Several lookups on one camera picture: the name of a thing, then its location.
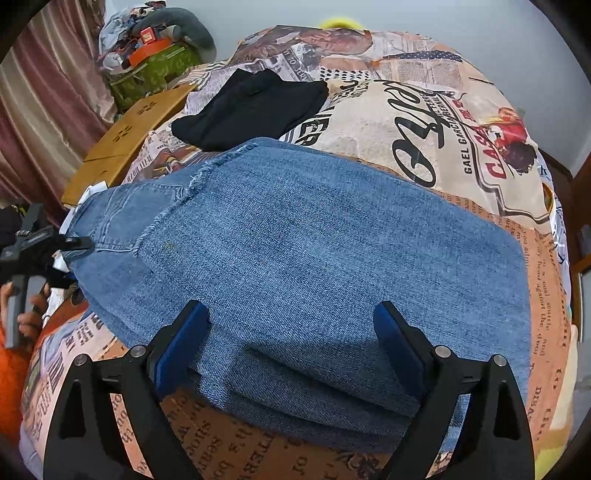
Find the pink curtain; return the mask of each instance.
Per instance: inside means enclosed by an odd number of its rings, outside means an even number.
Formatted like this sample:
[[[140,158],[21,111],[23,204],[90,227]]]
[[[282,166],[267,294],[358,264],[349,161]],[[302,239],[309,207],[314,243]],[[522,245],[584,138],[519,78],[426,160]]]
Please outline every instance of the pink curtain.
[[[103,12],[104,0],[51,0],[0,64],[0,199],[43,202],[56,224],[116,112],[94,62]]]

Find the green bag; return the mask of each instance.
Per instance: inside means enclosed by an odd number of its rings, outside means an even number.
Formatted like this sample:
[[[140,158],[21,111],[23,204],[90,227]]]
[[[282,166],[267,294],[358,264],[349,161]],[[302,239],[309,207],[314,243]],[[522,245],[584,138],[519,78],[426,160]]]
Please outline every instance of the green bag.
[[[123,113],[139,99],[164,91],[185,70],[200,64],[197,51],[181,41],[148,57],[131,72],[107,75],[107,81],[115,103]]]

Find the blue denim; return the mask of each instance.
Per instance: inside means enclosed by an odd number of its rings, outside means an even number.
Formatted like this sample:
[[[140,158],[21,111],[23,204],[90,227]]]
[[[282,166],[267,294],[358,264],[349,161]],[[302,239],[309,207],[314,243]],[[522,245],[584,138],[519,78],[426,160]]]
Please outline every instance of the blue denim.
[[[372,167],[255,139],[94,195],[69,234],[93,237],[93,252],[66,261],[127,345],[149,341],[188,299],[210,309],[191,386],[254,425],[347,449],[396,446],[417,403],[375,337],[383,300],[460,356],[505,355],[527,395],[519,243]]]

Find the newspaper print bedsheet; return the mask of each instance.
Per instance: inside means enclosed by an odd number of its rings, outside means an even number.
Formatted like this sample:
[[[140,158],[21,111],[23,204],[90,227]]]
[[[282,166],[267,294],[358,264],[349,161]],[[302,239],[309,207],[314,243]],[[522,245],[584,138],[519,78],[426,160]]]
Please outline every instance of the newspaper print bedsheet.
[[[544,452],[560,449],[568,436],[576,330],[571,332],[569,322],[560,202],[555,195],[557,211],[550,218],[541,187],[542,181],[552,186],[550,173],[519,115],[458,52],[428,37],[279,25],[246,38],[231,59],[195,67],[172,83],[197,85],[178,116],[198,113],[236,68],[271,69],[284,80],[328,82],[324,109],[281,140],[372,164],[433,189],[520,241],[532,311],[526,409],[540,475],[546,468],[540,466]],[[173,120],[150,132],[124,183],[158,178],[216,155],[175,138]],[[96,316],[78,315],[62,327],[71,331],[59,328],[51,335],[59,353],[52,358],[59,361],[32,363],[23,413],[41,457],[59,386],[75,354],[86,351],[97,359],[126,351]],[[44,348],[38,350],[41,360],[47,357]],[[132,465],[149,475],[120,398],[113,398],[113,407]],[[162,407],[206,479],[370,478],[388,459],[387,454],[337,452],[263,432],[182,390]],[[431,473],[449,457],[441,453]]]

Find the hand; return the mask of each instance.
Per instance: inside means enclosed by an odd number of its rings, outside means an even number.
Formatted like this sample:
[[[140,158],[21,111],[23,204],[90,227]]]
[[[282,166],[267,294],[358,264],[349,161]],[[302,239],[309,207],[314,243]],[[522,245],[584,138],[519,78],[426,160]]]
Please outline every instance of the hand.
[[[6,332],[6,322],[8,314],[8,298],[12,293],[12,284],[5,283],[0,289],[0,316],[2,317],[2,328]],[[26,338],[27,345],[25,350],[31,351],[35,345],[41,328],[43,327],[43,314],[47,311],[47,297],[49,296],[49,285],[45,284],[43,292],[30,297],[31,303],[35,309],[31,312],[21,313],[18,318],[18,330]]]

